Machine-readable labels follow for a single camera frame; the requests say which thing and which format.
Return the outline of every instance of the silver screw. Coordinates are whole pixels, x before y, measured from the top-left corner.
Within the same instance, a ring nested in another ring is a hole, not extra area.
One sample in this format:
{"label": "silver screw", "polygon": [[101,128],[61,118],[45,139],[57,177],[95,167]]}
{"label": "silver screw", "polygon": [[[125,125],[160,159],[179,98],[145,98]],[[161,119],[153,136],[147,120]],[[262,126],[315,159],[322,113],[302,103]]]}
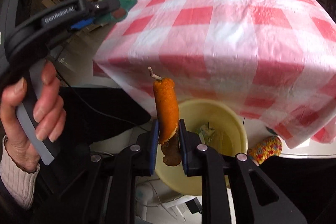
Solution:
{"label": "silver screw", "polygon": [[240,161],[246,161],[247,160],[247,156],[244,153],[240,153],[237,155],[237,159]]}
{"label": "silver screw", "polygon": [[197,146],[197,149],[200,150],[200,151],[205,151],[208,149],[208,146],[206,144],[199,144]]}
{"label": "silver screw", "polygon": [[100,155],[92,155],[91,156],[91,161],[92,162],[98,162],[101,160],[101,156]]}
{"label": "silver screw", "polygon": [[141,149],[141,146],[138,144],[134,144],[130,147],[130,150],[132,150],[133,152],[137,152]]}

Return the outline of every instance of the yellow and red fuzzy slipper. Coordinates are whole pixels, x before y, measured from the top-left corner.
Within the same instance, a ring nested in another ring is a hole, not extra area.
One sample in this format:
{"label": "yellow and red fuzzy slipper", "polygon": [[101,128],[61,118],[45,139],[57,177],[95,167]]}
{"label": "yellow and red fuzzy slipper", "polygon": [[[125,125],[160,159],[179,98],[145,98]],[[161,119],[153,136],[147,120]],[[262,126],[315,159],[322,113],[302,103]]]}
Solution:
{"label": "yellow and red fuzzy slipper", "polygon": [[248,156],[258,164],[262,164],[271,156],[279,156],[282,151],[281,140],[276,136],[271,136],[258,143],[251,149]]}

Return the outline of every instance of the red and white checkered tablecloth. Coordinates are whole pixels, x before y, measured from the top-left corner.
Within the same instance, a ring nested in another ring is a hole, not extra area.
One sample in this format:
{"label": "red and white checkered tablecloth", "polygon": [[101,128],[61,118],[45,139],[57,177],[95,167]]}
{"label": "red and white checkered tablecloth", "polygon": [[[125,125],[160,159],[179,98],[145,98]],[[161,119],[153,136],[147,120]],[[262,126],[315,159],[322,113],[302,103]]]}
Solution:
{"label": "red and white checkered tablecloth", "polygon": [[179,100],[221,100],[290,148],[336,136],[336,24],[316,0],[139,0],[94,61],[153,115],[148,66]]}

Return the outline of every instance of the gray handle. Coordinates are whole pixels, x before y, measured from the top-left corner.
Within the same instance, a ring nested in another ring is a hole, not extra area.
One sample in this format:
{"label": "gray handle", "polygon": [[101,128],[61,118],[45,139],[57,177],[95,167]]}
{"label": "gray handle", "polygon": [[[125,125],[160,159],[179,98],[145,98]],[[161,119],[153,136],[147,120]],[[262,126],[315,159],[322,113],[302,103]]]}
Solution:
{"label": "gray handle", "polygon": [[27,81],[27,94],[22,103],[16,109],[16,116],[29,138],[36,151],[40,154],[45,165],[50,165],[60,151],[60,145],[56,141],[52,143],[48,138],[43,142],[36,138],[36,127],[38,123],[34,120],[33,110],[40,98],[43,83],[41,80],[41,72],[45,65],[45,59],[40,60],[33,65],[27,73],[24,74],[24,78]]}

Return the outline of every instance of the stem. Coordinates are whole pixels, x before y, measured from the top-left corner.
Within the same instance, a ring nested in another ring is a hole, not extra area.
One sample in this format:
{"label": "stem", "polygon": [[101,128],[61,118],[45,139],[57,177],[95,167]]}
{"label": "stem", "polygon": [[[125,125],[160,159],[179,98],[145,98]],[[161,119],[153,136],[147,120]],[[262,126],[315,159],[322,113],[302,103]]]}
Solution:
{"label": "stem", "polygon": [[154,78],[155,80],[159,80],[159,81],[162,81],[162,80],[163,80],[162,77],[157,76],[157,75],[155,75],[155,74],[153,73],[152,67],[148,67],[148,70],[149,70],[150,76],[151,76],[152,78]]}

